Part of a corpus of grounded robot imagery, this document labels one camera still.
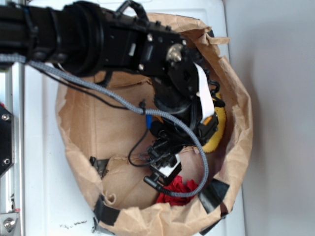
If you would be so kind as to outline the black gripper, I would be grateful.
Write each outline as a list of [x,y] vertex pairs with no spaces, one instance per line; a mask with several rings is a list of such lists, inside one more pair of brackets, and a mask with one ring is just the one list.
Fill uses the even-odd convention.
[[216,81],[208,81],[205,73],[180,73],[150,77],[155,91],[155,106],[168,113],[154,121],[150,132],[157,138],[149,147],[150,159],[160,160],[179,153],[185,146],[195,145],[190,130],[204,146],[217,131],[215,105],[225,104],[216,96]]

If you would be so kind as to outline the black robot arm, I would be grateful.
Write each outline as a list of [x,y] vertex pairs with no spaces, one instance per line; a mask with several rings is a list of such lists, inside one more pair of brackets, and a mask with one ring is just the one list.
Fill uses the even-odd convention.
[[[205,56],[170,26],[151,22],[142,5],[127,0],[112,11],[87,1],[62,10],[11,3],[0,8],[0,66],[25,63],[80,86],[99,91],[124,106],[162,122],[154,160],[183,146],[202,148],[217,131],[219,84],[209,80]],[[113,72],[151,78],[155,109],[134,106],[109,91]]]

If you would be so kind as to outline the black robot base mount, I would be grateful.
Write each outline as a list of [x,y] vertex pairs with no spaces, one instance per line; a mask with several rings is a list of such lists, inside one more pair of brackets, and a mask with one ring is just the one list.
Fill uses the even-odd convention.
[[0,177],[12,166],[12,114],[0,105]]

